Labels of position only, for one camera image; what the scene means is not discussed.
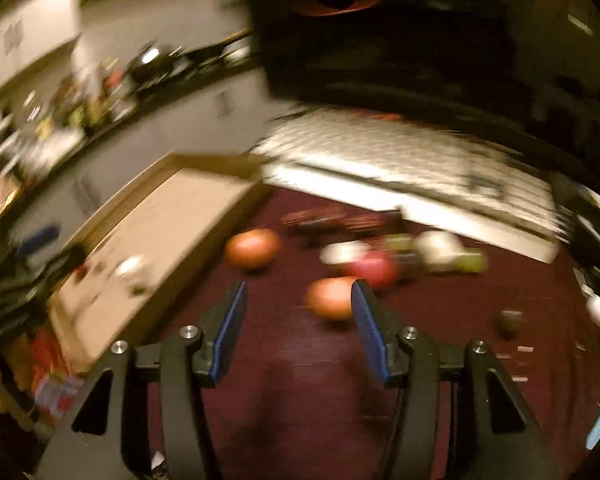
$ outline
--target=pink ball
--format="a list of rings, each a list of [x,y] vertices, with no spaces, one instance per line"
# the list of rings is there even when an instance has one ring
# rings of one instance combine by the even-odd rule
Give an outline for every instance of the pink ball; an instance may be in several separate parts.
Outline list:
[[[373,290],[387,288],[398,278],[395,263],[386,251],[369,251],[348,264],[346,274],[366,280]]]

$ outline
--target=metal screw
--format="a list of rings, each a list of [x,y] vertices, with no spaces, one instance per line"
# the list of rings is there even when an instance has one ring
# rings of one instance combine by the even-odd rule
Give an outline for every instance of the metal screw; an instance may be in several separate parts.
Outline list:
[[[129,345],[126,341],[116,341],[111,345],[111,351],[114,354],[123,354],[126,352],[127,348],[129,348]]]
[[[474,341],[471,344],[471,350],[477,354],[486,354],[489,346],[484,341]]]
[[[195,336],[198,335],[198,327],[195,325],[187,325],[187,326],[183,326],[180,329],[180,335],[184,338],[184,339],[193,339],[195,338]]]
[[[418,333],[418,329],[414,326],[406,326],[402,329],[402,338],[407,339],[409,341],[413,341],[417,339],[420,334]]]

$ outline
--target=dark red table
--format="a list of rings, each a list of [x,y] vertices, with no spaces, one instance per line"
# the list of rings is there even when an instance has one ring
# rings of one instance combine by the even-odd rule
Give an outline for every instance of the dark red table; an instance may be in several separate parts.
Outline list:
[[[278,231],[283,248],[267,272],[248,277],[248,312],[232,368],[217,390],[205,392],[226,480],[370,480],[378,466],[395,393],[381,390],[371,377],[353,323],[329,325],[303,305],[307,286],[325,270],[318,249],[307,249],[280,225],[283,214],[329,202],[277,189],[250,222]],[[411,227],[412,234],[427,229]],[[600,336],[573,276],[574,263],[566,250],[547,265],[463,242],[488,254],[488,272],[425,276],[394,286],[381,299],[440,342],[464,345],[481,338],[496,353],[510,354],[512,359],[503,362],[511,374],[528,377],[520,389],[567,474],[584,457],[585,437],[600,412]],[[224,261],[210,266],[183,294],[160,337],[195,323],[233,280],[243,277]],[[504,308],[526,317],[515,342],[500,341],[492,326],[494,312]],[[534,350],[518,352],[517,345]],[[448,393],[443,387],[434,478],[445,467]],[[161,450],[156,388],[150,390],[150,435],[154,449]]]

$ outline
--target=round orange object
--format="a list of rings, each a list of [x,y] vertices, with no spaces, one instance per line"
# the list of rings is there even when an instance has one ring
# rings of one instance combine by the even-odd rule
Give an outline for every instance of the round orange object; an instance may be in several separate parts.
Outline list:
[[[224,255],[232,265],[255,270],[269,265],[280,250],[280,237],[271,229],[257,228],[232,237]]]
[[[312,283],[304,297],[307,306],[318,316],[330,320],[349,319],[351,313],[351,276],[325,278]]]

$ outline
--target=cardboard box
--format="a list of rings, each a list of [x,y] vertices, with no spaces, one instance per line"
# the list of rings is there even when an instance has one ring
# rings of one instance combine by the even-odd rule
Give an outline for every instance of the cardboard box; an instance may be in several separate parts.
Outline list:
[[[103,205],[70,239],[88,273],[59,283],[50,318],[67,360],[87,372],[117,339],[142,344],[182,289],[270,194],[258,155],[171,153]],[[149,289],[132,293],[116,268],[147,263]]]

